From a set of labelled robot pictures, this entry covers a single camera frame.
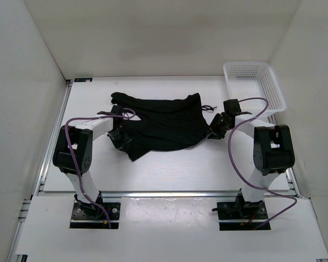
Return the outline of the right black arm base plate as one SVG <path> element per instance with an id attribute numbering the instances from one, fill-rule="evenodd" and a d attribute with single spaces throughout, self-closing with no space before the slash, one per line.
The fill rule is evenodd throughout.
<path id="1" fill-rule="evenodd" d="M 271 230 L 263 201 L 244 208 L 236 202 L 218 202 L 212 212 L 218 215 L 220 231 Z"/>

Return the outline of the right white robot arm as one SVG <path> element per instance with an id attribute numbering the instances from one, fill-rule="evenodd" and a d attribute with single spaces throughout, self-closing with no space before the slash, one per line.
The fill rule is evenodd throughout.
<path id="1" fill-rule="evenodd" d="M 295 164 L 289 127 L 267 123 L 246 112 L 216 114 L 209 127 L 212 139 L 223 139 L 227 133 L 232 135 L 236 130 L 253 138 L 253 172 L 249 178 L 245 178 L 237 170 L 244 186 L 234 202 L 219 203 L 215 210 L 224 219 L 265 219 L 265 193 L 276 196 L 277 193 L 270 190 L 270 185 Z"/>

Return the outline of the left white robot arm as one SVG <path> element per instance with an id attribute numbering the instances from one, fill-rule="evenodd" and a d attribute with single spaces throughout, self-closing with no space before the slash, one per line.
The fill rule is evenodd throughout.
<path id="1" fill-rule="evenodd" d="M 112 111 L 101 111 L 94 117 L 71 118 L 59 131 L 52 163 L 68 177 L 75 190 L 75 202 L 91 219 L 103 219 L 110 224 L 102 193 L 90 173 L 93 142 L 106 134 L 117 149 L 124 148 L 131 139 L 121 124 L 135 115 L 132 109 L 114 106 Z"/>

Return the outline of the black shorts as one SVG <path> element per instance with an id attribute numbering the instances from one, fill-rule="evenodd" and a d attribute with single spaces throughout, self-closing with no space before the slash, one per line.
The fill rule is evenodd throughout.
<path id="1" fill-rule="evenodd" d="M 201 96 L 185 99 L 138 99 L 111 94 L 111 103 L 135 112 L 139 120 L 123 120 L 121 130 L 131 139 L 120 151 L 135 161 L 150 151 L 169 152 L 196 146 L 210 134 L 203 117 Z"/>

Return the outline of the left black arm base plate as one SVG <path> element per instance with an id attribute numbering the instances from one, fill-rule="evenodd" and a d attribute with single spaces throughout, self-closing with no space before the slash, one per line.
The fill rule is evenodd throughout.
<path id="1" fill-rule="evenodd" d="M 121 203 L 105 202 L 102 206 L 109 216 L 110 223 L 101 208 L 75 201 L 69 227 L 71 229 L 118 229 Z"/>

